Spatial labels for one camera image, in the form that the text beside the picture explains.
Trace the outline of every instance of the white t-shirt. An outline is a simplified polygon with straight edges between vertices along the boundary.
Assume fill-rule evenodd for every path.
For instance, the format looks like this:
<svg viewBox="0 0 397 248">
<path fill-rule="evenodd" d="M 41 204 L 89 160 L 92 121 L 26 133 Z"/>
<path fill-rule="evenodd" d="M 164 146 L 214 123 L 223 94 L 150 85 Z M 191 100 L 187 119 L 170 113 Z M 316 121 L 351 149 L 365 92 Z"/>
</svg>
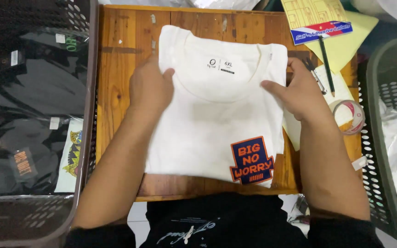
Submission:
<svg viewBox="0 0 397 248">
<path fill-rule="evenodd" d="M 153 133 L 145 172 L 270 188 L 284 150 L 283 107 L 260 82 L 285 85 L 286 47 L 202 39 L 166 25 L 159 66 L 176 71 L 174 97 Z"/>
</svg>

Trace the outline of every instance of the white print on black shirt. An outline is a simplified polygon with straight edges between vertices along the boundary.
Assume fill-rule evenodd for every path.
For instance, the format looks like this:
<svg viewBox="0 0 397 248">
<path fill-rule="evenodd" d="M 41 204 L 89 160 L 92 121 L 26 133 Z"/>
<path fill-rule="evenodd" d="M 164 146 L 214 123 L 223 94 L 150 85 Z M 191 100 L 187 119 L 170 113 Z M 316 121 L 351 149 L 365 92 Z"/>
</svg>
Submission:
<svg viewBox="0 0 397 248">
<path fill-rule="evenodd" d="M 222 60 L 222 59 L 211 59 L 209 60 L 209 63 L 207 64 L 209 69 L 217 69 L 220 71 L 228 72 L 231 74 L 235 74 L 235 72 L 231 71 L 232 70 L 232 62 L 227 61 L 227 60 Z"/>
<path fill-rule="evenodd" d="M 160 241 L 162 241 L 163 239 L 165 239 L 166 237 L 179 237 L 177 240 L 171 241 L 171 245 L 177 243 L 179 240 L 184 239 L 185 244 L 187 244 L 187 239 L 199 232 L 202 231 L 206 231 L 208 229 L 214 228 L 215 227 L 215 223 L 213 222 L 207 222 L 205 224 L 203 224 L 201 227 L 195 229 L 194 226 L 191 227 L 191 229 L 189 230 L 189 232 L 186 230 L 186 232 L 182 232 L 182 233 L 167 233 L 165 236 L 163 236 L 161 239 L 159 239 L 159 241 L 157 241 L 157 245 L 159 244 Z"/>
</svg>

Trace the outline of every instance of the tape roll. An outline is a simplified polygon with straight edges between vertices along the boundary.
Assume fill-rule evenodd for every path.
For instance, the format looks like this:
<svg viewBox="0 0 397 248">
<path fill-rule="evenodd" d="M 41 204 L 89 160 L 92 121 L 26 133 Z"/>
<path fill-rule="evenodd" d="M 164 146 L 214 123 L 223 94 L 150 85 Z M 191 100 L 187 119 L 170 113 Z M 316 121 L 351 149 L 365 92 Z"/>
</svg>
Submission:
<svg viewBox="0 0 397 248">
<path fill-rule="evenodd" d="M 359 105 L 357 102 L 352 100 L 335 101 L 329 104 L 329 108 L 334 114 L 334 116 L 338 108 L 342 105 L 346 106 L 350 110 L 353 116 L 352 125 L 349 127 L 349 129 L 343 131 L 342 133 L 344 135 L 353 135 L 359 133 L 361 129 L 364 127 L 364 123 L 365 123 L 364 110 L 362 109 L 361 105 Z"/>
</svg>

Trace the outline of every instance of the hand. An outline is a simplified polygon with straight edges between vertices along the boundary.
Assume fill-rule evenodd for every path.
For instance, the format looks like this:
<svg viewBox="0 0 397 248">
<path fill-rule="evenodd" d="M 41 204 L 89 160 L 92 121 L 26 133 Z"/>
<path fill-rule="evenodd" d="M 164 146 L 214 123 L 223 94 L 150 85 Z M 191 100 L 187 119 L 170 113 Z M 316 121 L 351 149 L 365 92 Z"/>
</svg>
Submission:
<svg viewBox="0 0 397 248">
<path fill-rule="evenodd" d="M 173 75 L 174 69 L 160 73 L 156 55 L 143 61 L 130 79 L 130 108 L 141 113 L 162 114 L 173 99 Z"/>
<path fill-rule="evenodd" d="M 288 87 L 267 80 L 261 82 L 261 86 L 281 99 L 285 108 L 299 121 L 333 118 L 312 73 L 297 58 L 289 58 L 287 65 L 293 70 Z"/>
</svg>

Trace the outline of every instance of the printed graphic t-shirt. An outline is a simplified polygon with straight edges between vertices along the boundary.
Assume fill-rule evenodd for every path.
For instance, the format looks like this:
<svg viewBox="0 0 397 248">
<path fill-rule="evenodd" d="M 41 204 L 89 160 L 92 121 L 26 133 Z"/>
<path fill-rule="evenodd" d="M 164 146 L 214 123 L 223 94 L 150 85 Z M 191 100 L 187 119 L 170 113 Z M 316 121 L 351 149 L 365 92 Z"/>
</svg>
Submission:
<svg viewBox="0 0 397 248">
<path fill-rule="evenodd" d="M 145 172 L 270 188 L 284 149 L 283 108 L 260 82 L 285 85 L 287 49 L 202 39 L 166 25 L 159 66 L 176 71 L 174 97 L 153 134 Z"/>
<path fill-rule="evenodd" d="M 308 239 L 286 221 L 274 195 L 214 194 L 148 202 L 150 231 L 144 247 L 373 247 L 383 245 L 371 222 L 350 217 L 313 218 Z M 126 224 L 74 229 L 65 247 L 135 247 Z"/>
</svg>

